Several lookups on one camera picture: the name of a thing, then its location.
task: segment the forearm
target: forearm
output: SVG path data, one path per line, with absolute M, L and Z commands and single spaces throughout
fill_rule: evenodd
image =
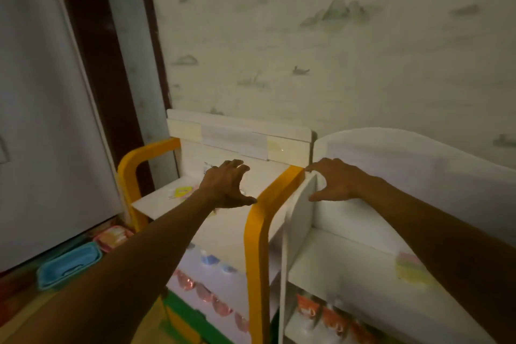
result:
M 497 342 L 513 342 L 516 249 L 381 179 L 361 197 Z
M 7 343 L 104 342 L 135 331 L 213 209 L 210 196 L 195 192 L 56 295 Z

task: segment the right hand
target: right hand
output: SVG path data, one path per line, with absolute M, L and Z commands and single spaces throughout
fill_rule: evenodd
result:
M 356 166 L 348 165 L 340 159 L 322 158 L 305 169 L 318 171 L 326 179 L 326 187 L 313 193 L 308 200 L 334 202 L 362 197 L 362 192 L 371 188 L 377 177 L 370 176 Z

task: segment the floor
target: floor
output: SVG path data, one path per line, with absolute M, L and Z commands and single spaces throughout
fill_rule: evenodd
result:
M 3 343 L 13 332 L 15 332 L 22 323 L 33 313 L 35 313 L 42 305 L 50 300 L 55 292 L 46 291 L 38 295 L 30 302 L 21 312 L 19 312 L 12 320 L 0 328 L 0 344 Z M 132 344 L 175 344 L 162 329 L 159 328 L 160 322 L 163 320 L 164 311 L 158 303 L 154 304 L 141 322 Z

